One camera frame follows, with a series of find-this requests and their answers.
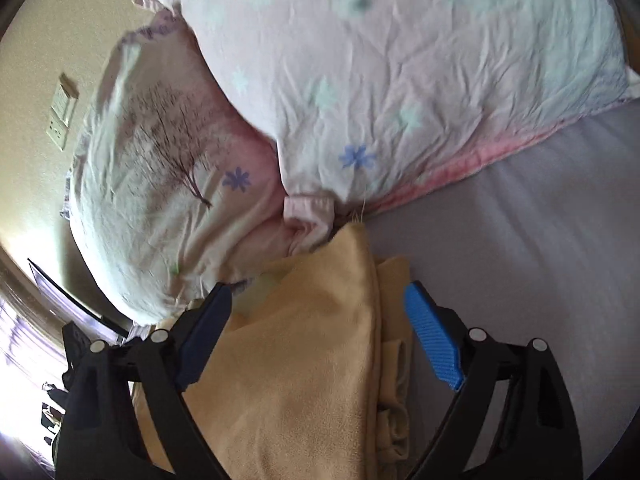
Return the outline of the dark framed mirror panel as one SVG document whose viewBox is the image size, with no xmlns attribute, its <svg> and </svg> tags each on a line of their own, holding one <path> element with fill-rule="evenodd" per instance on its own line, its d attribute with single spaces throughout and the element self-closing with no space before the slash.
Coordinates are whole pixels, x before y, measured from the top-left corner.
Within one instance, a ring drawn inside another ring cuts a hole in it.
<svg viewBox="0 0 640 480">
<path fill-rule="evenodd" d="M 64 320 L 73 321 L 89 333 L 105 335 L 107 339 L 124 338 L 132 321 L 114 307 L 93 282 L 89 298 L 81 298 L 58 284 L 41 266 L 27 259 L 30 272 L 41 297 L 47 301 L 50 312 Z"/>
</svg>

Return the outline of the grey-purple textured bed sheet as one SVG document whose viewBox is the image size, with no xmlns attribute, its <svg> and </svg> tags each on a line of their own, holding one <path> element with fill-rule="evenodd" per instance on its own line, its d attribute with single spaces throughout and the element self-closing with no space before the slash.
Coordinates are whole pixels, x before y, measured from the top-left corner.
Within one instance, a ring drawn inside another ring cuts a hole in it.
<svg viewBox="0 0 640 480">
<path fill-rule="evenodd" d="M 559 390 L 482 371 L 490 403 L 517 388 L 542 406 L 509 439 L 508 478 L 638 477 L 637 101 L 361 224 L 378 258 L 406 259 L 408 285 L 466 328 L 554 357 Z M 395 479 L 434 444 L 454 397 L 411 333 L 409 454 Z"/>
</svg>

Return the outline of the white wall switch and socket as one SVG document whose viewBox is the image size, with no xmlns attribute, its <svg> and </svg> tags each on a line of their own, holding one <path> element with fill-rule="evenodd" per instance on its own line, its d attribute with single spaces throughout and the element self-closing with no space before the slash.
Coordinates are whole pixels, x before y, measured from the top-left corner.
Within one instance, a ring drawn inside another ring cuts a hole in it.
<svg viewBox="0 0 640 480">
<path fill-rule="evenodd" d="M 74 116 L 79 93 L 73 81 L 65 74 L 58 76 L 49 107 L 46 133 L 62 152 L 67 144 L 70 122 Z"/>
</svg>

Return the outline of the pink floral pillow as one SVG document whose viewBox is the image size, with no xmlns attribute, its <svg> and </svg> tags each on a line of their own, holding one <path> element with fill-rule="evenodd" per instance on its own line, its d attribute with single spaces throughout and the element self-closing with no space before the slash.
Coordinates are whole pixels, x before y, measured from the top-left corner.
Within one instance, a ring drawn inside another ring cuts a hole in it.
<svg viewBox="0 0 640 480">
<path fill-rule="evenodd" d="M 613 0 L 134 0 L 190 27 L 292 196 L 385 208 L 631 97 Z"/>
</svg>

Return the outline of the white floral pillow with tree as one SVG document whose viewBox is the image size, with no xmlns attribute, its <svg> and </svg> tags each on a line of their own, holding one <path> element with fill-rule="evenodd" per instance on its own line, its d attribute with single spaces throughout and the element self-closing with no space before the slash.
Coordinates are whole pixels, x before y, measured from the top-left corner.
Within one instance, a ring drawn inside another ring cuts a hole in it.
<svg viewBox="0 0 640 480">
<path fill-rule="evenodd" d="M 224 96 L 167 11 L 114 47 L 70 168 L 70 229 L 96 284 L 140 325 L 329 236 L 327 198 L 294 197 L 276 148 Z"/>
</svg>

